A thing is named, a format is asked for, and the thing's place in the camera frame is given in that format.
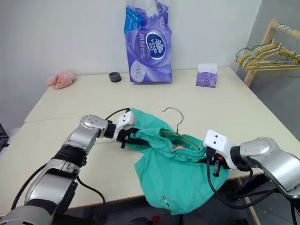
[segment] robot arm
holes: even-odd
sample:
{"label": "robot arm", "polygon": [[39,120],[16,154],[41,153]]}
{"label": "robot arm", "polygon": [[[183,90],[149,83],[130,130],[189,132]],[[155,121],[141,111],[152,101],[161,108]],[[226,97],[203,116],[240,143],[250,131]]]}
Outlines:
{"label": "robot arm", "polygon": [[221,155],[229,168],[260,168],[286,198],[300,199],[300,160],[281,150],[273,139],[259,137],[237,145],[209,130],[203,144]]}
{"label": "robot arm", "polygon": [[120,116],[115,125],[95,115],[84,116],[79,126],[69,135],[61,149],[45,165],[25,196],[25,205],[13,209],[2,220],[6,225],[50,225],[55,213],[65,212],[77,188],[75,179],[97,138],[111,138],[125,143],[146,144],[130,139],[137,129],[131,111]]}

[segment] purple tissue package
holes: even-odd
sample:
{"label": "purple tissue package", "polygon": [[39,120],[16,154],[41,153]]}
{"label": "purple tissue package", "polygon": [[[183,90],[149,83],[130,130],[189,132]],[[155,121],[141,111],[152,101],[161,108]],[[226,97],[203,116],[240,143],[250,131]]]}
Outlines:
{"label": "purple tissue package", "polygon": [[196,86],[215,88],[218,79],[216,63],[201,63],[198,65]]}
{"label": "purple tissue package", "polygon": [[172,81],[167,10],[157,0],[127,0],[124,33],[131,82]]}

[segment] green cloth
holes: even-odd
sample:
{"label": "green cloth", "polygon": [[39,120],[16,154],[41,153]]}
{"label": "green cloth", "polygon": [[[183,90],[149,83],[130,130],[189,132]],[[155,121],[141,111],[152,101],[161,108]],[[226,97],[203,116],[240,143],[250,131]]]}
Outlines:
{"label": "green cloth", "polygon": [[[213,192],[208,184],[206,164],[198,162],[205,158],[203,141],[183,135],[189,140],[186,141],[177,134],[164,133],[162,130],[173,131],[167,123],[137,109],[131,108],[131,111],[137,119],[135,127],[140,129],[132,137],[150,144],[131,145],[143,153],[143,157],[135,164],[135,170],[149,204],[168,209],[172,215],[176,215],[189,213],[206,203]],[[171,150],[178,146],[184,148]],[[229,170],[222,167],[218,178],[211,175],[215,189],[223,185],[228,174]]]}

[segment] black cable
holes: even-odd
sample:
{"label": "black cable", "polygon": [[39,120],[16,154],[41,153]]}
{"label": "black cable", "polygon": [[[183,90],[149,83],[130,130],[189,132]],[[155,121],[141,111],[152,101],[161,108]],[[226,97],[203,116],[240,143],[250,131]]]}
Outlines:
{"label": "black cable", "polygon": [[236,193],[238,193],[239,191],[241,191],[252,180],[253,170],[252,170],[251,167],[249,168],[249,171],[250,171],[249,176],[247,177],[247,179],[245,180],[245,182],[237,190],[235,190],[233,192],[233,194],[232,194],[233,198],[235,198]]}
{"label": "black cable", "polygon": [[226,202],[225,200],[223,200],[221,198],[221,196],[217,193],[217,191],[215,190],[214,186],[212,185],[211,183],[211,179],[210,179],[210,161],[207,160],[206,161],[206,168],[207,168],[207,179],[208,179],[208,183],[210,185],[210,188],[211,190],[213,191],[213,193],[216,195],[216,197],[226,206],[230,207],[230,208],[233,208],[233,209],[237,209],[237,210],[243,210],[243,209],[246,209],[246,208],[249,208],[250,206],[253,206],[255,204],[258,204],[259,202],[261,202],[263,199],[265,199],[266,197],[268,197],[269,195],[273,194],[277,188],[275,189],[272,189],[270,191],[268,191],[266,194],[264,194],[263,196],[261,196],[260,198],[246,204],[246,205],[233,205],[229,202]]}
{"label": "black cable", "polygon": [[104,207],[105,207],[105,198],[104,198],[104,196],[103,196],[103,194],[102,194],[101,192],[99,192],[98,190],[96,190],[96,189],[94,189],[94,188],[92,188],[92,187],[86,185],[85,183],[83,183],[83,182],[80,180],[79,176],[77,176],[77,180],[78,180],[78,182],[79,182],[82,186],[84,186],[85,188],[87,188],[87,189],[89,189],[89,190],[92,190],[92,191],[96,192],[96,193],[97,193],[98,195],[100,195],[100,197],[102,198],[102,201],[103,201],[102,208],[101,208],[101,211],[100,211],[100,213],[99,213],[99,215],[98,215],[98,218],[97,218],[97,220],[96,220],[96,223],[95,223],[95,225],[97,225],[97,224],[99,223],[100,218],[101,218],[101,216],[102,216],[102,213],[103,213],[103,211],[104,211]]}
{"label": "black cable", "polygon": [[114,113],[110,114],[110,115],[109,115],[108,117],[106,117],[105,119],[107,120],[107,119],[111,118],[114,114],[117,114],[117,113],[119,113],[119,112],[121,112],[121,111],[124,111],[124,110],[126,110],[126,112],[129,112],[129,111],[130,111],[129,108],[120,109],[120,110],[115,111]]}
{"label": "black cable", "polygon": [[293,203],[291,202],[291,214],[292,214],[292,222],[294,225],[298,225],[297,224],[297,218],[296,218],[296,214],[295,214],[295,206],[293,205]]}
{"label": "black cable", "polygon": [[28,186],[28,184],[30,183],[30,181],[42,170],[44,169],[44,167],[46,166],[46,164],[42,165],[40,168],[38,168],[27,180],[26,182],[23,184],[23,186],[21,187],[21,189],[19,190],[18,194],[15,197],[15,200],[13,202],[13,205],[11,206],[10,210],[14,210],[17,206],[17,203],[23,193],[23,191],[25,190],[25,188]]}

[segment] small purple box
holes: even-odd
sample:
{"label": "small purple box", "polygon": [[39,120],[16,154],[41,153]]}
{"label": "small purple box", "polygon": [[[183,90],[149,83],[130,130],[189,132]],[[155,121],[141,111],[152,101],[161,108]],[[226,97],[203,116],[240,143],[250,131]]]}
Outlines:
{"label": "small purple box", "polygon": [[196,86],[215,88],[217,84],[218,65],[216,63],[198,64]]}

